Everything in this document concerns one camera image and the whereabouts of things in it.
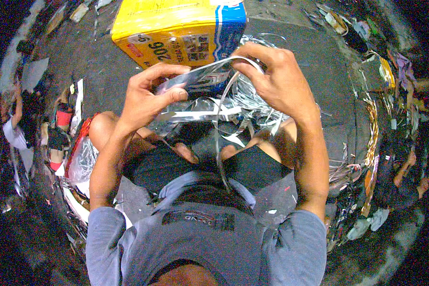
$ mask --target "blue stripe on box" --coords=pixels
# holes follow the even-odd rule
[[[215,61],[228,58],[238,46],[246,26],[246,12],[243,3],[235,7],[218,6],[215,11],[216,30],[213,52]]]

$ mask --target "black shorts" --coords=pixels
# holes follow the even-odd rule
[[[151,197],[172,180],[193,170],[207,170],[201,164],[191,164],[179,157],[164,143],[131,160],[124,166],[124,175],[135,185],[146,188]],[[259,147],[243,150],[224,161],[226,176],[244,185],[252,194],[284,178],[291,169],[275,161]]]

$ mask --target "clear plastic bag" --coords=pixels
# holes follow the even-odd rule
[[[69,169],[69,181],[75,185],[84,183],[91,177],[92,169],[97,161],[99,152],[92,145],[89,137],[84,137],[73,154]]]

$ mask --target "purple cloth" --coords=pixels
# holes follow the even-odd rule
[[[416,83],[416,78],[413,76],[412,62],[399,53],[397,53],[396,60],[399,66],[399,82],[405,90],[408,90],[411,83],[405,75],[407,75],[413,83]]]

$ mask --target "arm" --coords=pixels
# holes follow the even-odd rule
[[[20,93],[18,93],[16,95],[16,110],[11,119],[11,125],[13,126],[13,128],[16,128],[17,123],[19,123],[21,118],[22,118],[22,96],[20,95]]]
[[[101,206],[112,206],[122,176],[124,153],[135,132],[167,105],[188,97],[181,88],[172,88],[165,94],[155,96],[148,91],[151,82],[189,70],[186,66],[158,64],[130,79],[121,117],[92,170],[89,185],[91,212]]]
[[[409,171],[408,167],[413,166],[415,163],[416,163],[416,155],[412,150],[410,151],[408,160],[402,165],[402,167],[399,169],[399,172],[397,172],[397,175],[394,177],[394,185],[396,185],[396,187],[400,186],[400,183],[402,182],[403,177],[407,175]]]
[[[244,62],[233,66],[251,80],[270,106],[296,121],[299,152],[296,180],[300,186],[297,209],[308,210],[323,221],[329,192],[329,159],[319,108],[294,55],[285,49],[257,44],[246,44],[234,54],[258,58],[267,65],[265,75]]]

